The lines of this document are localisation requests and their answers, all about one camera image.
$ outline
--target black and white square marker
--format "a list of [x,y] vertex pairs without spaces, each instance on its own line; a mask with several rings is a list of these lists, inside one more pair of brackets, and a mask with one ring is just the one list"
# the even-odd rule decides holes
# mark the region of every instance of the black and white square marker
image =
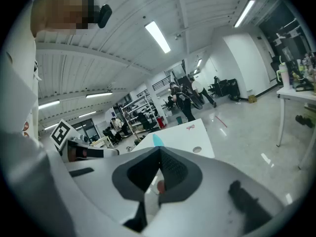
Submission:
[[60,122],[57,128],[54,130],[51,137],[58,146],[60,146],[64,139],[67,137],[69,130],[70,128],[63,122]]

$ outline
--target white shelving rack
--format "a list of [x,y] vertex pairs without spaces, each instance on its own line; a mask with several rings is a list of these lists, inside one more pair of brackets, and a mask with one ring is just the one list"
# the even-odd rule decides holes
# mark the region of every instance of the white shelving rack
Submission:
[[[151,106],[151,104],[149,103],[148,98],[147,98],[147,96],[146,96],[145,94],[142,95],[141,97],[137,98],[136,100],[130,102],[128,105],[124,106],[124,108],[129,107],[129,106],[133,106],[133,105],[136,104],[136,103],[144,103],[144,104],[142,104],[142,105],[139,106],[139,107],[136,107],[136,108],[132,109],[130,112],[128,112],[128,114],[132,113],[133,111],[139,110],[139,109],[141,109],[141,108],[143,108],[143,107],[145,107],[145,106],[148,106],[149,109],[150,109],[151,114],[153,115],[153,117],[155,118],[155,120],[156,120],[156,122],[157,122],[157,124],[158,124],[159,129],[161,129],[160,126],[159,126],[158,120],[157,120],[158,116],[155,116],[155,114],[154,114],[154,112],[153,112],[153,110],[154,110],[155,108],[152,108],[152,106]],[[137,133],[139,133],[140,131],[139,131],[139,132],[134,132],[132,128],[141,125],[141,122],[136,122],[135,124],[130,125],[129,122],[128,122],[128,120],[125,118],[124,115],[123,115],[123,117],[124,117],[124,119],[126,120],[128,126],[129,126],[129,129],[132,131],[133,135],[138,139]]]

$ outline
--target teal trash bin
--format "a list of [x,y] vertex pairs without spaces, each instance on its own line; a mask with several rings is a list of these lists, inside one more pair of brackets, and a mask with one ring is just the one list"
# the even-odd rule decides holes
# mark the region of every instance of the teal trash bin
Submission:
[[183,124],[182,123],[182,118],[181,117],[176,117],[177,121],[178,121],[178,124]]

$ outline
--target round hole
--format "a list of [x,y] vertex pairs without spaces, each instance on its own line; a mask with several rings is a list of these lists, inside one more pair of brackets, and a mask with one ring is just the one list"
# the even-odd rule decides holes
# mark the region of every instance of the round hole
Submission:
[[201,152],[201,150],[202,150],[202,148],[201,147],[195,147],[195,148],[193,148],[193,153],[199,153],[199,152]]

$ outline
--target white tumbler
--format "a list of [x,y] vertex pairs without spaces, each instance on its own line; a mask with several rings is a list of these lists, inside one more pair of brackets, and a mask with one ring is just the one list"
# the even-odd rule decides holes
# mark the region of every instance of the white tumbler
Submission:
[[276,72],[278,81],[280,81],[279,74],[281,74],[284,89],[290,89],[290,76],[288,75],[287,66],[282,63],[278,66],[279,70]]

